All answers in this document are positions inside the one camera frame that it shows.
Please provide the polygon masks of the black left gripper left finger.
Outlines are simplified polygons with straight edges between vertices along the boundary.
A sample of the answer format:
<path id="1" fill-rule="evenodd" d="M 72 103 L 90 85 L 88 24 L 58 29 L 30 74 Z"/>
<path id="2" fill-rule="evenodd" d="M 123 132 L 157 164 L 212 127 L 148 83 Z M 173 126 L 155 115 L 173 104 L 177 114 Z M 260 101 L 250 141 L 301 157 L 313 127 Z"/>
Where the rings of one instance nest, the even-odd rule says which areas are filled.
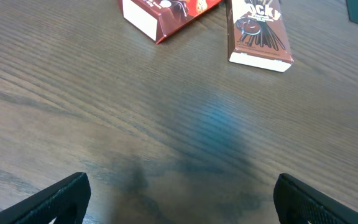
<path id="1" fill-rule="evenodd" d="M 0 212 L 0 224 L 82 224 L 91 197 L 88 176 L 76 172 Z"/>

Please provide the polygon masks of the brown Pocky box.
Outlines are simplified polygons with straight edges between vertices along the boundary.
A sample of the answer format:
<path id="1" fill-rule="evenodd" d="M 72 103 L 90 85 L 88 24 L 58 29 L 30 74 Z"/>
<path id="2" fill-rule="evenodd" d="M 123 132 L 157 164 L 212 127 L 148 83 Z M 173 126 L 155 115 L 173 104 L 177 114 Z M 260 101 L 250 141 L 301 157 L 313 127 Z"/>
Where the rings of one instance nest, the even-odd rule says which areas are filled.
<path id="1" fill-rule="evenodd" d="M 279 0 L 227 0 L 228 61 L 276 72 L 294 63 Z"/>

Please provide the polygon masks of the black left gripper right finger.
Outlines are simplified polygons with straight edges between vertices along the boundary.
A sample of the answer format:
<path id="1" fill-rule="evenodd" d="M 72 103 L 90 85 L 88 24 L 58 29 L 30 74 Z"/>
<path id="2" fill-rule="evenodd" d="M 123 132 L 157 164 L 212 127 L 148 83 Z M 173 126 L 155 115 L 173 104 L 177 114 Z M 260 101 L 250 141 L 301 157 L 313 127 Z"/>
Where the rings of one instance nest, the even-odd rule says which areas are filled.
<path id="1" fill-rule="evenodd" d="M 281 224 L 358 224 L 358 212 L 282 173 L 273 190 Z"/>

